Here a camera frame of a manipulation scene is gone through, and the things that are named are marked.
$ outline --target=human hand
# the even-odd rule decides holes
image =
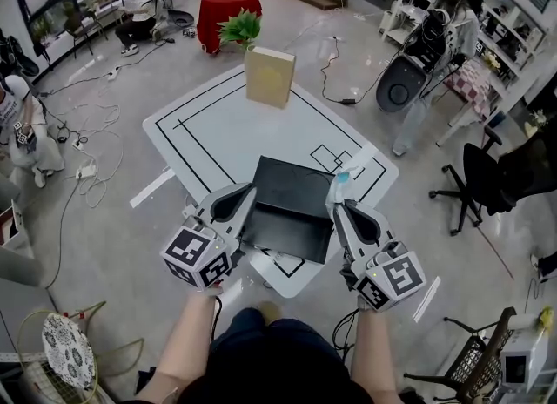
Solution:
[[[217,280],[211,286],[209,286],[206,290],[202,291],[201,293],[207,297],[216,297],[223,293],[223,287],[221,284],[223,283],[222,280]]]

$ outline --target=cardboard box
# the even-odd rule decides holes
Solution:
[[[296,56],[260,46],[245,53],[245,92],[248,99],[285,108],[290,95]]]

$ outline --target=yellow object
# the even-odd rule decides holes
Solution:
[[[260,46],[245,53],[245,95],[252,101],[285,108],[296,56]]]
[[[541,310],[540,315],[538,316],[538,327],[541,330],[547,330],[548,333],[551,333],[551,328],[554,325],[554,310],[550,306],[546,306],[544,309]]]

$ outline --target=red tablecloth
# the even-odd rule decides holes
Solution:
[[[209,54],[218,50],[220,26],[217,23],[226,22],[228,17],[236,17],[242,8],[261,15],[259,0],[201,0],[198,38]]]

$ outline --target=white tape marking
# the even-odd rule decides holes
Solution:
[[[427,307],[429,306],[429,303],[433,299],[433,296],[437,292],[437,288],[439,287],[440,283],[441,283],[441,278],[439,276],[437,276],[435,278],[435,280],[433,281],[432,285],[427,290],[427,293],[424,296],[424,299],[421,301],[418,308],[416,309],[416,313],[414,313],[414,316],[412,316],[412,319],[414,319],[416,323],[419,322],[419,320],[421,319],[421,316],[426,311]]]
[[[152,183],[150,183],[140,193],[138,193],[130,200],[130,206],[133,209],[138,207],[141,203],[144,202],[145,199],[147,199],[147,197],[149,197],[149,195],[155,192],[166,181],[174,177],[174,175],[175,173],[172,169],[168,169],[166,172],[162,172],[157,179],[155,179]]]

